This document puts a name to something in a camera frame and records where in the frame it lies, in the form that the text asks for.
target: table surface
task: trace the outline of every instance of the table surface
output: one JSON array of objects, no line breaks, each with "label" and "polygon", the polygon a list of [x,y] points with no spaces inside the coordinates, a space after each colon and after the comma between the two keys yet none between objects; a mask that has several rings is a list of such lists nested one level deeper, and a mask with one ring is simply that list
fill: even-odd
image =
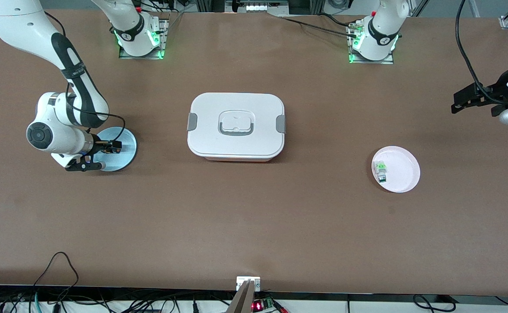
[{"label": "table surface", "polygon": [[[117,59],[101,12],[52,12],[139,150],[116,173],[67,173],[35,150],[34,103],[65,81],[0,41],[0,283],[33,283],[62,250],[81,285],[231,290],[256,275],[273,291],[508,295],[508,126],[486,107],[450,113],[471,82],[454,20],[409,18],[394,65],[361,65],[345,38],[268,14],[185,13],[165,59],[138,61]],[[472,19],[461,31],[493,83],[508,30]],[[187,116],[208,92],[281,98],[283,152],[262,164],[194,155]],[[421,166],[406,194],[371,175],[388,145]],[[41,283],[72,281],[59,259]]]}]

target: blue round plate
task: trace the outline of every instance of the blue round plate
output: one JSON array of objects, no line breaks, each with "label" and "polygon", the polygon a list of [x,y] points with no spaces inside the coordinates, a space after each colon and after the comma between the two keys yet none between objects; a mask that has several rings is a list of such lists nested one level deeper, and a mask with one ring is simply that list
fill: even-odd
[{"label": "blue round plate", "polygon": [[[101,140],[112,140],[120,133],[121,127],[109,127],[100,131],[97,136]],[[117,139],[123,143],[120,153],[103,153],[98,152],[93,156],[95,162],[105,162],[105,172],[114,172],[125,168],[136,155],[137,142],[134,134],[125,129]]]}]

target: white food container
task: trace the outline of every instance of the white food container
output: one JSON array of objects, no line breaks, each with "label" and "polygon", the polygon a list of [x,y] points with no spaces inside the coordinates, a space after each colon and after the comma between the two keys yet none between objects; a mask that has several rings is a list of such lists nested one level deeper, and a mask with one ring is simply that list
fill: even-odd
[{"label": "white food container", "polygon": [[203,93],[188,115],[188,147],[214,161],[266,162],[285,143],[283,102],[266,93]]}]

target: wire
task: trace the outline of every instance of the wire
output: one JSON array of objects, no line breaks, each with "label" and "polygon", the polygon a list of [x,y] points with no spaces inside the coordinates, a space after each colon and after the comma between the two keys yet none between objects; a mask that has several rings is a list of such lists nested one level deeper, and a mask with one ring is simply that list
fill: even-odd
[{"label": "wire", "polygon": [[466,2],[466,0],[461,0],[461,4],[458,7],[457,16],[456,16],[456,19],[455,19],[455,38],[456,38],[456,41],[457,41],[458,49],[460,50],[461,55],[464,58],[464,61],[466,62],[466,66],[468,67],[468,70],[470,71],[470,75],[472,75],[472,78],[474,79],[474,83],[476,84],[478,89],[484,94],[484,97],[488,98],[489,100],[493,101],[494,103],[508,104],[507,102],[500,101],[498,99],[492,98],[488,94],[488,92],[485,91],[484,87],[482,86],[482,83],[480,83],[480,80],[478,79],[478,76],[476,75],[476,72],[474,71],[474,68],[472,68],[472,64],[470,64],[470,59],[468,59],[468,56],[466,55],[466,52],[464,51],[464,48],[462,47],[460,33],[459,33],[459,30],[458,30],[458,25],[460,23],[461,12],[462,12],[462,8],[463,8],[465,2]]},{"label": "wire", "polygon": [[218,301],[220,301],[220,302],[222,302],[222,303],[224,303],[224,304],[226,304],[226,305],[229,305],[229,306],[230,306],[230,303],[228,303],[228,302],[224,301],[223,299],[221,299],[221,298],[219,298],[219,297],[216,297],[216,296],[214,296],[214,295],[212,295],[212,294],[210,294],[210,293],[208,293],[208,296],[210,296],[210,297],[212,297],[212,298],[214,298],[214,299],[216,299],[216,300],[218,300]]},{"label": "wire", "polygon": [[115,139],[112,139],[111,141],[117,140],[120,137],[120,135],[123,134],[124,130],[126,129],[126,120],[124,119],[124,117],[121,117],[121,116],[116,115],[116,114],[111,114],[111,113],[91,112],[91,111],[85,111],[85,110],[82,110],[82,109],[78,109],[77,107],[75,107],[73,105],[73,103],[69,103],[69,101],[68,101],[68,99],[69,99],[69,87],[70,87],[70,83],[67,83],[66,84],[66,91],[65,91],[65,98],[67,99],[67,103],[70,105],[71,108],[75,109],[76,111],[82,112],[82,113],[94,114],[94,115],[105,115],[107,117],[116,117],[117,119],[120,119],[121,121],[123,121],[123,127],[120,129],[120,132],[115,137]]},{"label": "wire", "polygon": [[175,306],[176,306],[176,310],[178,311],[178,313],[180,313],[179,302],[176,300],[176,297],[175,297]]},{"label": "wire", "polygon": [[33,294],[33,303],[36,305],[37,313],[43,313],[41,311],[40,303],[39,301],[37,301],[37,293]]},{"label": "wire", "polygon": [[65,299],[66,295],[67,295],[67,294],[68,294],[68,292],[69,292],[69,289],[71,289],[72,287],[74,287],[74,286],[78,283],[78,281],[79,281],[79,279],[80,279],[80,276],[78,275],[78,272],[77,272],[77,271],[76,271],[76,269],[74,268],[73,263],[70,261],[70,258],[69,258],[69,256],[68,256],[68,254],[66,254],[66,253],[65,253],[65,252],[63,252],[63,251],[59,251],[59,252],[57,252],[57,253],[53,254],[53,257],[51,257],[51,260],[49,260],[49,264],[47,264],[47,267],[45,268],[45,271],[43,271],[43,273],[41,273],[40,277],[38,277],[38,278],[36,279],[36,281],[35,281],[35,282],[33,283],[33,285],[32,285],[32,288],[33,288],[33,287],[35,287],[35,286],[37,285],[37,283],[40,281],[40,279],[41,279],[41,278],[45,275],[45,273],[47,273],[47,271],[49,270],[49,267],[51,266],[51,264],[53,264],[53,260],[55,259],[55,257],[56,257],[57,255],[59,255],[59,254],[62,254],[62,255],[66,258],[67,262],[69,263],[70,269],[71,269],[71,270],[73,270],[73,273],[74,273],[74,275],[76,276],[76,280],[74,281],[74,283],[73,283],[72,285],[70,285],[69,287],[65,288],[65,290],[61,291],[61,294],[59,295],[59,297],[57,297],[57,302],[58,302],[58,303],[59,303],[59,302],[62,302],[62,301],[63,301],[63,299]]},{"label": "wire", "polygon": [[63,30],[63,36],[66,37],[66,32],[65,32],[65,27],[63,26],[63,23],[61,23],[59,20],[57,20],[56,17],[54,17],[53,15],[49,14],[48,12],[44,11],[45,12],[45,15],[49,16],[50,18],[52,18],[55,22],[57,22],[57,24],[59,24],[59,26],[61,26],[61,29]]},{"label": "wire", "polygon": [[326,16],[328,17],[330,20],[332,20],[333,22],[335,22],[336,24],[339,24],[341,26],[345,26],[345,27],[348,27],[350,24],[352,23],[356,23],[357,20],[353,20],[352,22],[348,22],[348,23],[342,23],[342,22],[339,22],[336,18],[334,18],[331,14],[327,14],[327,13],[324,13],[324,12],[321,12],[320,14],[318,15],[321,15],[321,16]]},{"label": "wire", "polygon": [[[422,299],[427,306],[423,306],[421,305],[420,303],[418,303],[417,299],[420,298]],[[426,297],[424,297],[423,295],[414,295],[414,297],[412,298],[412,301],[414,302],[414,304],[421,308],[421,309],[425,309],[425,310],[429,310],[431,311],[431,313],[435,313],[435,311],[439,311],[439,312],[446,312],[446,313],[449,313],[449,312],[453,312],[457,309],[457,305],[456,303],[453,303],[453,307],[450,308],[450,309],[437,309],[437,307],[432,307],[431,303],[429,303],[428,299],[426,299]]]},{"label": "wire", "polygon": [[107,301],[105,301],[105,299],[103,298],[103,294],[101,293],[101,289],[98,288],[97,292],[99,293],[99,297],[101,297],[101,301],[103,301],[103,306],[107,308],[109,313],[115,313],[115,311],[111,310],[111,308],[107,304]]},{"label": "wire", "polygon": [[153,4],[153,5],[141,2],[140,0],[135,0],[135,1],[138,2],[139,4],[142,4],[143,6],[147,6],[147,7],[150,7],[150,8],[157,9],[157,10],[171,10],[171,11],[179,12],[179,10],[177,10],[175,8],[161,8],[160,6],[155,4],[155,2],[153,2],[152,0],[150,0],[150,3]]},{"label": "wire", "polygon": [[290,18],[286,18],[286,17],[281,17],[282,19],[284,20],[289,20],[290,22],[295,22],[295,23],[298,23],[300,25],[305,25],[305,26],[309,26],[309,27],[313,27],[313,28],[317,28],[318,30],[323,30],[323,31],[326,31],[326,32],[330,32],[330,33],[335,33],[335,34],[340,34],[340,35],[343,35],[343,36],[347,36],[347,37],[352,37],[352,38],[355,38],[356,35],[355,34],[349,34],[349,33],[343,33],[343,32],[338,32],[336,30],[329,30],[327,28],[323,28],[323,27],[320,27],[320,26],[316,26],[316,25],[312,25],[312,24],[308,24],[308,23],[304,23],[304,22],[301,22],[299,20],[291,20]]},{"label": "wire", "polygon": [[504,301],[504,300],[503,300],[503,299],[501,299],[500,297],[495,296],[495,298],[496,298],[497,300],[501,301],[502,303],[504,303],[504,304],[508,305],[508,302],[507,302],[507,301]]}]

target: gray latch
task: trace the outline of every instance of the gray latch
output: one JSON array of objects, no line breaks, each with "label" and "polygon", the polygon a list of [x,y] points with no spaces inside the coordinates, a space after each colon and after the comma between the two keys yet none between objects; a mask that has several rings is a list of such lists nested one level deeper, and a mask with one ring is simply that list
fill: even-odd
[{"label": "gray latch", "polygon": [[198,115],[196,113],[188,113],[188,131],[196,129],[198,126]]},{"label": "gray latch", "polygon": [[276,119],[276,129],[280,133],[287,133],[287,125],[285,123],[285,116],[279,115]]}]

